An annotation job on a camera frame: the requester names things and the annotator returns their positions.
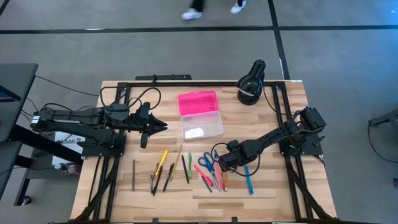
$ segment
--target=floor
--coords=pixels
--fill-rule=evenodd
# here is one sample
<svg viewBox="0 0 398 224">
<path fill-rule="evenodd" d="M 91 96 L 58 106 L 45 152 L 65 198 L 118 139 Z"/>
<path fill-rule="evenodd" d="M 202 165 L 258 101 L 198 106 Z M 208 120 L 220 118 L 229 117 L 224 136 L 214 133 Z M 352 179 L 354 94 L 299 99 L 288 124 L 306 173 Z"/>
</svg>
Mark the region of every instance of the floor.
<svg viewBox="0 0 398 224">
<path fill-rule="evenodd" d="M 234 0 L 212 0 L 203 18 L 190 22 L 180 18 L 187 0 L 2 3 L 0 63 L 38 63 L 38 75 L 79 90 L 97 93 L 103 80 L 154 73 L 234 80 L 258 58 L 267 63 L 266 79 L 303 80 L 310 106 L 328 123 L 322 146 L 338 216 L 396 223 L 392 178 L 398 178 L 398 164 L 372 151 L 367 131 L 369 119 L 398 108 L 397 1 L 248 0 L 232 15 Z M 96 104 L 95 97 L 39 79 L 29 98 L 39 107 Z M 29 103 L 24 109 L 34 111 Z M 29 125 L 23 117 L 18 123 Z M 384 157 L 398 161 L 398 140 L 389 125 L 372 129 L 371 137 Z M 0 223 L 68 220 L 77 179 L 33 181 L 32 205 L 13 207 L 22 175 L 23 169 L 12 173 L 0 201 Z"/>
</svg>

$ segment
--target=green marker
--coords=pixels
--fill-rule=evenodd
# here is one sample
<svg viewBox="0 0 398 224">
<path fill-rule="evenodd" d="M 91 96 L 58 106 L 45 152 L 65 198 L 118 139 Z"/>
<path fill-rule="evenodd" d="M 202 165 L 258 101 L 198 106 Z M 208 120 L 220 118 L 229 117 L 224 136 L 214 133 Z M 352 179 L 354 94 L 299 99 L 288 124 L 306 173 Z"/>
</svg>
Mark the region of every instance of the green marker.
<svg viewBox="0 0 398 224">
<path fill-rule="evenodd" d="M 191 155 L 191 152 L 188 153 L 188 160 L 189 160 L 188 177 L 189 177 L 189 179 L 191 179 L 192 178 L 192 171 L 191 171 L 192 155 Z"/>
</svg>

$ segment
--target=pink lid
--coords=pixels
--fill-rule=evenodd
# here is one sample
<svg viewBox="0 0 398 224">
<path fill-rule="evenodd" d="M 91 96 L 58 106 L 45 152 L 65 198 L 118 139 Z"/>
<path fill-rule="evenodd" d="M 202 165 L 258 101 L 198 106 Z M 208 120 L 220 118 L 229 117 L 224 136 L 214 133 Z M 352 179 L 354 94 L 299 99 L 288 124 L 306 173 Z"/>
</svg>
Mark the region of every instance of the pink lid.
<svg viewBox="0 0 398 224">
<path fill-rule="evenodd" d="M 180 115 L 218 111 L 216 92 L 196 91 L 178 96 Z"/>
</svg>

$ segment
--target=pink pencil case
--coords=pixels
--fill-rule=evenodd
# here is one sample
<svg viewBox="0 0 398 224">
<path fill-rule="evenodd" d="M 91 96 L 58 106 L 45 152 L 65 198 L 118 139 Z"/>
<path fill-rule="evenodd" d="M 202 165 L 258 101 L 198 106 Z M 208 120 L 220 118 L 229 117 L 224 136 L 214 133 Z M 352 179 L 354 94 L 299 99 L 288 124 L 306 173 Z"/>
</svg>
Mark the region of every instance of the pink pencil case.
<svg viewBox="0 0 398 224">
<path fill-rule="evenodd" d="M 215 91 L 196 91 L 178 96 L 184 139 L 207 138 L 224 133 Z"/>
</svg>

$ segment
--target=black pants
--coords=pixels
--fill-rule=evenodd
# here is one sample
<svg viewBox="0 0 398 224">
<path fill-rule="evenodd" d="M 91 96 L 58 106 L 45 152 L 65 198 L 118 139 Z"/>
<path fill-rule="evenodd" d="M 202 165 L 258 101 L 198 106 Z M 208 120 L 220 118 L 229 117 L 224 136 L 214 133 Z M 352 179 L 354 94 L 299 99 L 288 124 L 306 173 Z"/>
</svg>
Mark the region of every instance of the black pants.
<svg viewBox="0 0 398 224">
<path fill-rule="evenodd" d="M 242 6 L 243 1 L 245 0 L 237 0 L 238 5 Z M 205 0 L 193 0 L 190 6 L 191 9 L 194 9 L 198 12 L 203 12 L 204 7 L 205 7 Z"/>
</svg>

